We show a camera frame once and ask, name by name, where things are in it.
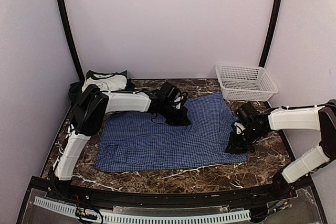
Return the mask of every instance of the white cloth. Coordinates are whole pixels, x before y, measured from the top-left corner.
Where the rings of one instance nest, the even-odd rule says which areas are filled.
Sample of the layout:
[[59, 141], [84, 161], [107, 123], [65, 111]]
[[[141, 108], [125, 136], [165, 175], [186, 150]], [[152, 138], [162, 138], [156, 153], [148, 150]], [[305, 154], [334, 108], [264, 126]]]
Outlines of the white cloth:
[[93, 74], [95, 79], [88, 78], [85, 79], [84, 85], [82, 87], [82, 92], [85, 91], [88, 85], [94, 84], [100, 88], [100, 90], [118, 91], [124, 90], [127, 85], [127, 78], [120, 74]]

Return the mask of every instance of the blue garment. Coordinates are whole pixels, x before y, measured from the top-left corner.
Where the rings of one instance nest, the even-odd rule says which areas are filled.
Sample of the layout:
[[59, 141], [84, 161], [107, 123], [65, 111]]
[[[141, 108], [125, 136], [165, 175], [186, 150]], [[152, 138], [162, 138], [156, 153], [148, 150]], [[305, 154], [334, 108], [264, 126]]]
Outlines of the blue garment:
[[112, 114], [100, 139], [96, 169], [115, 173], [246, 161], [246, 154], [225, 153], [237, 119], [220, 92], [188, 99], [185, 106], [189, 126], [169, 126], [164, 117], [150, 113]]

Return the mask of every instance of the laundry basket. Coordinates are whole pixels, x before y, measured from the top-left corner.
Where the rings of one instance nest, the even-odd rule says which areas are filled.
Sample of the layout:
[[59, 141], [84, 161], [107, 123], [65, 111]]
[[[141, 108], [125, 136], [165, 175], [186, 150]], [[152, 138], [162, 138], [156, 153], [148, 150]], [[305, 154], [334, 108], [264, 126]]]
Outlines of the laundry basket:
[[265, 68], [216, 64], [224, 99], [266, 102], [278, 88]]

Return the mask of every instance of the robotic arm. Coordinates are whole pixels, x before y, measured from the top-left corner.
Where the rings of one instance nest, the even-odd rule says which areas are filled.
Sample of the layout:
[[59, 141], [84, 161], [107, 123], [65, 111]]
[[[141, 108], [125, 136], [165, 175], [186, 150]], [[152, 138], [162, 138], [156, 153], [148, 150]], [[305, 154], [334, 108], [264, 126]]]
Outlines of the robotic arm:
[[281, 198], [292, 183], [336, 159], [336, 100], [304, 107], [271, 108], [257, 111], [251, 103], [243, 104], [236, 114], [226, 152], [254, 151], [255, 142], [270, 131], [308, 129], [321, 132], [321, 142], [280, 170], [273, 177], [272, 198]]
[[59, 149], [53, 169], [58, 180], [69, 181], [76, 162], [91, 136], [101, 128], [104, 115], [117, 111], [158, 113], [169, 125], [189, 125], [184, 103], [187, 93], [166, 82], [159, 90], [136, 92], [103, 91], [96, 85], [87, 86], [70, 112], [68, 135]]

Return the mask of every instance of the brown marble table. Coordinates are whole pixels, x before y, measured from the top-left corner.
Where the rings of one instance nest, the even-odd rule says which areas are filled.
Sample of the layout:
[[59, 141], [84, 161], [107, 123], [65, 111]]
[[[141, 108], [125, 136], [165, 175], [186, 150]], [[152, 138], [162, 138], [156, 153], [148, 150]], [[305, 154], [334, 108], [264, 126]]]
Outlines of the brown marble table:
[[[138, 88], [154, 90], [165, 80], [134, 80]], [[169, 80], [170, 83], [188, 92], [189, 98], [212, 94], [220, 90], [217, 80]], [[226, 101], [232, 111], [243, 102]], [[258, 109], [264, 109], [262, 102], [253, 102]], [[48, 178], [50, 166], [54, 163], [58, 148], [66, 136], [67, 119], [52, 147], [42, 178]], [[290, 158], [278, 133], [272, 132], [261, 139], [254, 153], [248, 153], [244, 163], [218, 164], [188, 170], [150, 170], [142, 172], [103, 173], [94, 168], [100, 134], [93, 136], [84, 147], [76, 164], [72, 184], [95, 189], [129, 193], [182, 194], [205, 193], [238, 188], [248, 188], [271, 183], [272, 176], [290, 162]]]

